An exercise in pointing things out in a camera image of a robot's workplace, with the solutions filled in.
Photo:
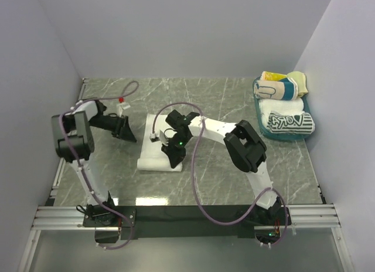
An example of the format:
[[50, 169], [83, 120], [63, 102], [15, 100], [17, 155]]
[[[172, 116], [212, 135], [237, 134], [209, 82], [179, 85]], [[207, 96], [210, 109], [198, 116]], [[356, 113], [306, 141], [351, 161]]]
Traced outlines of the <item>white terry towel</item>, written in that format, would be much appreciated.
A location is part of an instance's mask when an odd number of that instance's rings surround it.
[[141, 154], [137, 160], [137, 169], [139, 171], [181, 172], [182, 163], [172, 168], [168, 156], [161, 150], [161, 142], [151, 141], [150, 135], [152, 134], [154, 118], [155, 114], [147, 114]]

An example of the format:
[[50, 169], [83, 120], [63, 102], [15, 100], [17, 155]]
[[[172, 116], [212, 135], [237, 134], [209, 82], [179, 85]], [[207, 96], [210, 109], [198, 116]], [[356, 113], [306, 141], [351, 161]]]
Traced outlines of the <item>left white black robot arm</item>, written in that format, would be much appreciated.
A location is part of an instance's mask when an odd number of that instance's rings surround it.
[[119, 140], [136, 143], [137, 139], [128, 116], [121, 111], [105, 114], [106, 109], [100, 100], [80, 100], [70, 111], [51, 119], [56, 154], [71, 165], [86, 193], [87, 204], [76, 206], [84, 216], [85, 227], [121, 226], [126, 218], [117, 209], [95, 167], [91, 127], [109, 131]]

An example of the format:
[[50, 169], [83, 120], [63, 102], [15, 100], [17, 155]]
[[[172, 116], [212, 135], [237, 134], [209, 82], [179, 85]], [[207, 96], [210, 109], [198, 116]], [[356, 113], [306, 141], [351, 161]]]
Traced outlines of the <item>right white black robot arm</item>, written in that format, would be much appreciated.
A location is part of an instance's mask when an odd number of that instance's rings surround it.
[[197, 137], [225, 145], [234, 166], [246, 174], [256, 197], [248, 210], [234, 223], [249, 219], [259, 225], [271, 226], [277, 220], [287, 220], [285, 203], [273, 187], [267, 171], [267, 147], [248, 121], [225, 123], [196, 112], [182, 115], [176, 110], [170, 112], [165, 121], [175, 133], [168, 138], [160, 131], [158, 138], [171, 168], [184, 160], [186, 144], [192, 137]]

